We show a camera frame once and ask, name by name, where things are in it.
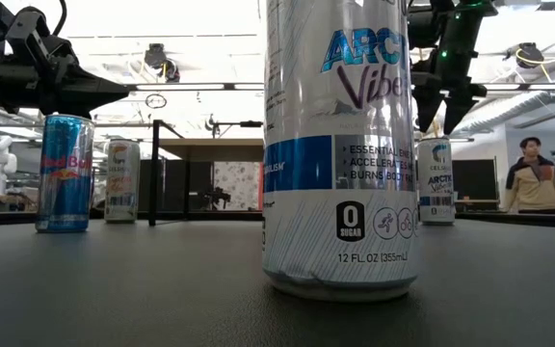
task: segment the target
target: man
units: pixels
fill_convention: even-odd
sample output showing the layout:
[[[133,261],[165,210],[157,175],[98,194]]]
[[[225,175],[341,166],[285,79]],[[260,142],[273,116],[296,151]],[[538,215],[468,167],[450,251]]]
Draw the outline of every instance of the man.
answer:
[[[523,157],[509,170],[507,176],[506,210],[517,209],[522,214],[555,215],[555,166],[539,155],[541,140],[526,138],[519,144]]]

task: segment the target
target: arctic vibe can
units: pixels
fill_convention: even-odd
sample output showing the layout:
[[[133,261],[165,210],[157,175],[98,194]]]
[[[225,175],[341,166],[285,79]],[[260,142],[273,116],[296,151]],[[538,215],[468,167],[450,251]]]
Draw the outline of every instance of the arctic vibe can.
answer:
[[[131,141],[111,141],[108,145],[106,200],[107,223],[134,223],[138,213],[141,148]]]
[[[453,166],[449,139],[426,139],[418,145],[419,205],[424,225],[452,225]]]
[[[40,159],[38,232],[85,231],[92,194],[94,125],[76,116],[48,116]]]
[[[267,13],[263,269],[310,299],[403,295],[419,258],[407,2]]]

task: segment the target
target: aluminum can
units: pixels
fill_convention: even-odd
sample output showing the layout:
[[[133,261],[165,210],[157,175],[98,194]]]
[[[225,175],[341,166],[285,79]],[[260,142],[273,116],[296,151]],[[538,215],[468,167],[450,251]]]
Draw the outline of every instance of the aluminum can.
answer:
[[[407,3],[267,14],[263,270],[310,299],[403,295],[419,258]]]
[[[38,232],[85,231],[92,194],[94,124],[76,116],[48,116],[40,159]]]
[[[424,225],[452,225],[453,166],[451,143],[447,138],[425,139],[417,147],[419,208]]]
[[[108,145],[104,220],[134,223],[138,213],[141,148],[132,141],[116,140]]]

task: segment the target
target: ceiling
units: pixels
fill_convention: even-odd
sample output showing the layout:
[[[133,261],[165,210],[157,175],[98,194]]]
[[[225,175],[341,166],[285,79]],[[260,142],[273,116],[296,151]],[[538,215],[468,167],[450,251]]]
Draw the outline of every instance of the ceiling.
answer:
[[[11,11],[25,6],[43,10],[53,28],[61,14],[56,0],[3,0]],[[124,84],[155,83],[155,73],[142,63],[150,43],[164,43],[181,73],[181,83],[254,82],[264,74],[265,0],[144,0],[123,6],[115,0],[68,0],[61,36],[71,40],[82,66],[91,73]],[[423,5],[416,0],[414,5]],[[485,18],[470,76],[477,83],[521,83],[543,77],[541,68],[516,67],[505,60],[508,49],[535,42],[547,60],[555,60],[555,11],[537,11],[541,0],[503,0],[500,15]],[[428,51],[411,52],[416,62]],[[555,62],[545,65],[553,76]],[[162,109],[145,103],[149,93],[94,111],[98,122],[133,123],[162,119],[186,137],[210,137],[208,118],[216,121],[263,120],[262,92],[161,92]],[[521,124],[549,112],[543,107],[510,124]],[[537,125],[555,129],[555,120]],[[149,137],[141,128],[104,130],[104,135]],[[261,137],[261,129],[232,128],[225,137]]]

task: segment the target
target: black table surface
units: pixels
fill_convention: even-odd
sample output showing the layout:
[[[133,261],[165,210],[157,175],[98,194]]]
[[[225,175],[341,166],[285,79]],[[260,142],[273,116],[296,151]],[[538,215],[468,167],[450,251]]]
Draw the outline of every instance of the black table surface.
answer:
[[[0,226],[0,346],[555,346],[555,228],[422,234],[408,296],[345,305],[275,291],[259,223]]]

